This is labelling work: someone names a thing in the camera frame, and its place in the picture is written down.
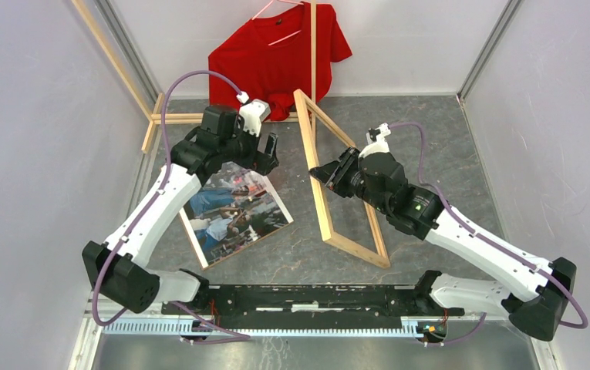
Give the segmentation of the printed photo sheet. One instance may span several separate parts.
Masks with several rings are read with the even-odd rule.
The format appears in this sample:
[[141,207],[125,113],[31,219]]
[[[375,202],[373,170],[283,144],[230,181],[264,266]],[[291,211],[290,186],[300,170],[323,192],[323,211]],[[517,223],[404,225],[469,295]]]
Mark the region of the printed photo sheet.
[[235,163],[226,163],[183,206],[188,218],[230,217],[245,224],[255,214],[280,212],[291,216],[271,181]]

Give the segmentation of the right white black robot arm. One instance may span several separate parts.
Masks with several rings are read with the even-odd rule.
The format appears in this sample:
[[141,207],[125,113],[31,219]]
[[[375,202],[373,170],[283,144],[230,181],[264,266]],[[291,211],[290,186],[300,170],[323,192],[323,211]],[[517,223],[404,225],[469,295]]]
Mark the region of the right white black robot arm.
[[413,293],[418,312],[461,308],[507,315],[519,331],[552,341],[574,301],[576,265],[565,257],[550,261],[513,246],[467,219],[438,193],[409,183],[389,152],[360,156],[350,147],[337,160],[314,166],[310,175],[341,197],[357,197],[386,217],[399,232],[442,247],[490,276],[490,280],[428,272],[429,285]]

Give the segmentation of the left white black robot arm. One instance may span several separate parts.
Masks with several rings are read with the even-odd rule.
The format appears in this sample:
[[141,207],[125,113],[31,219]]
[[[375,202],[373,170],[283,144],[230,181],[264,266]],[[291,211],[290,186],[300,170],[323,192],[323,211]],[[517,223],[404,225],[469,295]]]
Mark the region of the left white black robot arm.
[[192,273],[151,271],[147,264],[158,241],[184,205],[225,163],[261,175],[278,166],[278,137],[268,135],[259,150],[261,125],[270,114],[259,99],[240,109],[209,106],[201,124],[174,144],[170,160],[130,216],[104,242],[90,241],[82,258],[93,295],[103,295],[124,310],[141,313],[155,301],[180,301],[191,314],[204,312],[209,292]]

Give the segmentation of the brown backing board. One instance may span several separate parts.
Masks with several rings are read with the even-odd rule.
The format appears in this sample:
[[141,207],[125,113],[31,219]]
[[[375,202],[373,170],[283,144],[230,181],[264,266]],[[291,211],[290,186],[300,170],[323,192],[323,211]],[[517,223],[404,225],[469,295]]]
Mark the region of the brown backing board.
[[184,212],[181,212],[179,218],[200,266],[204,270],[258,243],[293,222],[291,216],[280,212],[255,214],[247,223],[235,225],[231,223],[230,217],[190,219]]

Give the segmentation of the light wooden picture frame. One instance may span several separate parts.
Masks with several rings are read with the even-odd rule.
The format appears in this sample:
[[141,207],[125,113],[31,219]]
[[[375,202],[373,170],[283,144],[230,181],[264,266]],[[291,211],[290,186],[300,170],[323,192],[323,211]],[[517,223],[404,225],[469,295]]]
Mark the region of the light wooden picture frame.
[[[355,146],[354,141],[302,90],[295,90],[293,92],[293,98],[304,146],[305,160],[309,169],[319,165],[315,138],[315,122],[317,119],[320,119],[323,125],[343,144],[346,146]],[[377,267],[390,267],[389,255],[375,209],[367,203],[364,204],[367,220],[369,221],[373,241],[376,246],[376,249],[371,251],[367,247],[335,231],[329,204],[322,185],[319,181],[311,179],[311,186],[322,241]]]

